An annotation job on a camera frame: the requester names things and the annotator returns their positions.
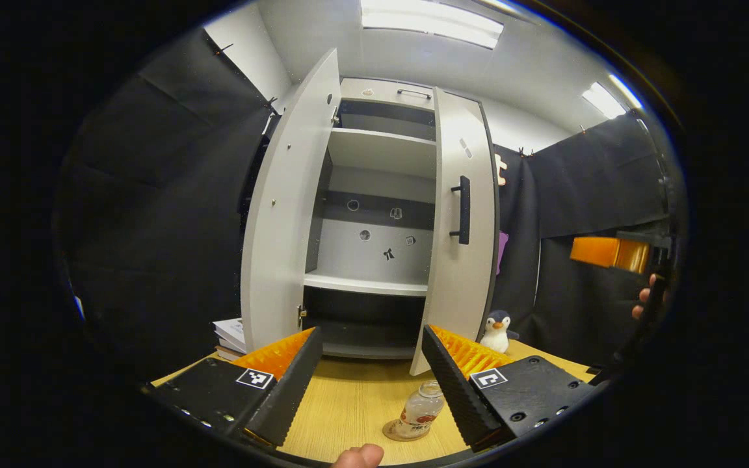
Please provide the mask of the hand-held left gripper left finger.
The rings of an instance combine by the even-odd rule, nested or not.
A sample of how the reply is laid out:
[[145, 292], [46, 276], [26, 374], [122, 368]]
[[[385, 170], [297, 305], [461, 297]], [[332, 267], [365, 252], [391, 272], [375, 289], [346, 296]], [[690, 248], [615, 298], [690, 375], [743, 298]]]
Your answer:
[[206, 358], [148, 393], [179, 418], [233, 443], [285, 443], [316, 365], [321, 327], [309, 327], [233, 361]]

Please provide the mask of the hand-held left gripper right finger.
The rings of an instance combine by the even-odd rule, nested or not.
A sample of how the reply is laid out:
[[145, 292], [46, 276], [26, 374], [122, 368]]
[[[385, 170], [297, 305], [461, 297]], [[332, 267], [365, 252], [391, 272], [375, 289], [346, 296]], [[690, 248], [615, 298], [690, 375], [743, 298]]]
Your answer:
[[442, 327], [426, 325], [421, 349], [472, 451], [546, 432], [599, 395], [546, 357], [511, 359]]

